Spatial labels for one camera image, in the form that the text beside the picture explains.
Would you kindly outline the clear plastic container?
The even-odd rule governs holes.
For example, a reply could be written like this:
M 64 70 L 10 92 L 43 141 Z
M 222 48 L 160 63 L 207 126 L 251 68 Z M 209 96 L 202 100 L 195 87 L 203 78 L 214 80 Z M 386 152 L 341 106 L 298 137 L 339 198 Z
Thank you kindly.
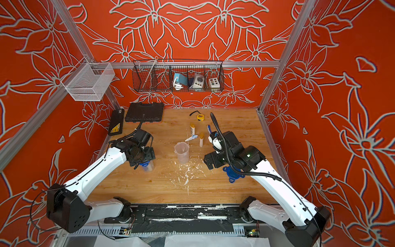
M 189 162 L 189 145 L 185 142 L 179 142 L 174 147 L 174 153 L 177 155 L 180 164 Z
M 142 165 L 144 172 L 151 172 L 154 170 L 154 165 L 152 163 L 147 163 Z

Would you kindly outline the white bottle yellow cap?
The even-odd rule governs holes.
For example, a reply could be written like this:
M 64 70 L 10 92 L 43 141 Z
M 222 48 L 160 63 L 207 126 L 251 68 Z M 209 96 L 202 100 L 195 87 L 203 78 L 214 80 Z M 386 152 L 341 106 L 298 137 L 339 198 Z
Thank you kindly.
M 199 146 L 203 147 L 204 145 L 204 133 L 199 134 Z
M 195 135 L 195 125 L 193 123 L 190 124 L 191 135 Z

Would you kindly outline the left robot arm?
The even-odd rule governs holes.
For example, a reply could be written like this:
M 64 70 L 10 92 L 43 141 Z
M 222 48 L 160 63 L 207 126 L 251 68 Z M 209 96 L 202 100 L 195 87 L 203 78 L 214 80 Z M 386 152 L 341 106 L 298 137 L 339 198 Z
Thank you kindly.
M 137 168 L 155 159 L 152 147 L 153 136 L 133 135 L 110 143 L 110 148 L 97 161 L 76 177 L 62 185 L 55 183 L 47 193 L 46 216 L 57 226 L 74 233 L 86 223 L 111 219 L 116 223 L 132 220 L 131 204 L 124 198 L 114 197 L 102 202 L 89 202 L 93 190 L 117 167 L 129 162 Z

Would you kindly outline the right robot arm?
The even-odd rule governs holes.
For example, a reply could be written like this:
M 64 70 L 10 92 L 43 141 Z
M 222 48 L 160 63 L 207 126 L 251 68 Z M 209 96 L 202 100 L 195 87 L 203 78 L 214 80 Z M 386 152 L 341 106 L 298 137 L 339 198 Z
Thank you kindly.
M 315 206 L 299 194 L 256 147 L 217 149 L 204 156 L 204 163 L 209 169 L 228 164 L 235 173 L 250 176 L 281 206 L 276 209 L 248 197 L 239 209 L 245 221 L 262 221 L 278 229 L 295 247 L 312 247 L 322 242 L 322 234 L 331 216 L 329 210 Z

